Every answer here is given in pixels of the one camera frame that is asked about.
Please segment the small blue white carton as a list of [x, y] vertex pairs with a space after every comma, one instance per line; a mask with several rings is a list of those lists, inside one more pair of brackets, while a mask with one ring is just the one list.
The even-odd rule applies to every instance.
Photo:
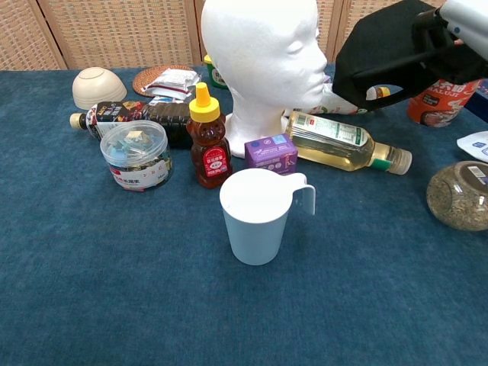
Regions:
[[166, 104], [188, 104], [190, 102], [189, 98], [184, 100], [178, 98], [171, 98], [168, 96], [154, 96], [152, 100], [149, 102], [149, 105], [156, 105], [159, 103], [166, 103]]

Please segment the red cylindrical snack tub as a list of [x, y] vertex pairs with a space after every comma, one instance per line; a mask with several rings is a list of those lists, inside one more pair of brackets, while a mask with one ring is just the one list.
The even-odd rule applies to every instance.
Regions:
[[480, 86], [482, 79], [457, 85], [439, 79], [409, 100], [407, 115], [428, 127], [446, 127], [458, 116]]

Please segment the woven bamboo folding screen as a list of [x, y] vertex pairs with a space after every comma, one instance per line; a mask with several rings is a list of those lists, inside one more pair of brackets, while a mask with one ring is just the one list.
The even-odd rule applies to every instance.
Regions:
[[[277, 38], [221, 21], [210, 41], [204, 10], [211, 0], [0, 0], [0, 71], [196, 66], [218, 51], [233, 60], [263, 56]], [[251, 3], [265, 18], [280, 14], [267, 0]]]

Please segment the cream ceramic bowl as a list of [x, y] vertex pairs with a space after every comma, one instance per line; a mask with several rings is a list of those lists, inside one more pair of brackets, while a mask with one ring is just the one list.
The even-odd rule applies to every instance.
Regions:
[[89, 67], [73, 80], [72, 96], [76, 107], [88, 110], [102, 101], [122, 101], [127, 96], [127, 89], [111, 70]]

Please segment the round woven rattan coaster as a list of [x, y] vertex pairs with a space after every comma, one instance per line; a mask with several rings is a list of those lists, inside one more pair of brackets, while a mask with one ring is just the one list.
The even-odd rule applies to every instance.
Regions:
[[162, 65], [152, 66], [139, 72], [132, 81], [133, 90], [138, 94], [145, 97], [153, 97], [150, 92], [143, 91], [142, 88], [152, 82], [157, 76], [167, 69], [183, 69], [192, 70], [191, 67], [183, 65]]

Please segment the bear-shaped honey bottle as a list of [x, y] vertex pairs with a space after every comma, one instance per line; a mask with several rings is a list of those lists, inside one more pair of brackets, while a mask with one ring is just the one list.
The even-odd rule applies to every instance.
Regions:
[[232, 175], [233, 167], [226, 138], [226, 116], [220, 111], [219, 101], [210, 95], [206, 83], [196, 84], [189, 112], [186, 129], [193, 142], [191, 160], [195, 174], [203, 187], [219, 187]]

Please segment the dark blue floral box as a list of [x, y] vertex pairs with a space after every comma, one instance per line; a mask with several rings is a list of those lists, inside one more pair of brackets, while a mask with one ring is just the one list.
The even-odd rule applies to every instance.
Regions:
[[484, 79], [470, 99], [467, 109], [488, 123], [488, 79]]

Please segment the blue felt table cover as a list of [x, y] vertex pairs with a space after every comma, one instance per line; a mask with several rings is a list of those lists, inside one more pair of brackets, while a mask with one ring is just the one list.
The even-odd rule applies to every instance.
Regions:
[[156, 189], [115, 183], [69, 125], [74, 78], [0, 72], [0, 366], [488, 366], [488, 232], [425, 202], [488, 123], [429, 128], [403, 103], [345, 117], [408, 149], [410, 170], [300, 161], [316, 212], [294, 204], [278, 256], [253, 267], [188, 151]]

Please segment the white foam mannequin head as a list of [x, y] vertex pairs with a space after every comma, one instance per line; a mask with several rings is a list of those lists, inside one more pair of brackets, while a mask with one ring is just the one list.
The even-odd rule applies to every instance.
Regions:
[[233, 98], [225, 124], [233, 156], [283, 133], [286, 110], [320, 104], [327, 60], [318, 33], [316, 0], [205, 1], [204, 46]]

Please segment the clear jar of clips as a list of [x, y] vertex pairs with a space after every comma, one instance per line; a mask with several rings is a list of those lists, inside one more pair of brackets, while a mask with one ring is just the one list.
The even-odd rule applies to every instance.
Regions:
[[168, 137], [156, 122], [122, 123], [102, 137], [100, 150], [114, 180], [125, 190], [145, 191], [172, 176]]

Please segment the dark tea bottle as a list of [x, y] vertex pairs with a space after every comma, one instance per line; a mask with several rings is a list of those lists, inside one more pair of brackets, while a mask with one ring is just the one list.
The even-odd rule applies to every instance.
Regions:
[[185, 103], [144, 101], [103, 101], [86, 113], [74, 113], [69, 118], [72, 128], [87, 130], [95, 139], [113, 128], [135, 120], [150, 120], [161, 125], [172, 149], [190, 149], [192, 139], [186, 129], [189, 106]]

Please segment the black baseball cap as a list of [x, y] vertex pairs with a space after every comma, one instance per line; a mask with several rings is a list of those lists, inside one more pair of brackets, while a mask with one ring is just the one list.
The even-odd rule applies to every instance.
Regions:
[[335, 60], [332, 90], [368, 111], [412, 98], [443, 79], [488, 78], [488, 0], [434, 8], [400, 0], [362, 18]]

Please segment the small purple box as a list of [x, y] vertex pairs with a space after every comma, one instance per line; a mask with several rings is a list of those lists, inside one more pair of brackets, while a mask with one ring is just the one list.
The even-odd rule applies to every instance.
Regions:
[[298, 151], [286, 133], [245, 143], [248, 169], [267, 169], [279, 175], [296, 172]]

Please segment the round glass jar of seeds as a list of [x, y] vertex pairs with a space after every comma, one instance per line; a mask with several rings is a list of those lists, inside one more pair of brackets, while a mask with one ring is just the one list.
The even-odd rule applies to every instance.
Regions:
[[433, 215], [463, 231], [488, 230], [488, 164], [461, 161], [437, 172], [426, 189]]

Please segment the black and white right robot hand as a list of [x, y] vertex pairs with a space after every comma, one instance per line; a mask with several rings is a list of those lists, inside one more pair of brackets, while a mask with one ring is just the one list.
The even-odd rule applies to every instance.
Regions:
[[362, 74], [455, 84], [488, 78], [488, 0], [400, 0], [362, 18], [342, 49]]

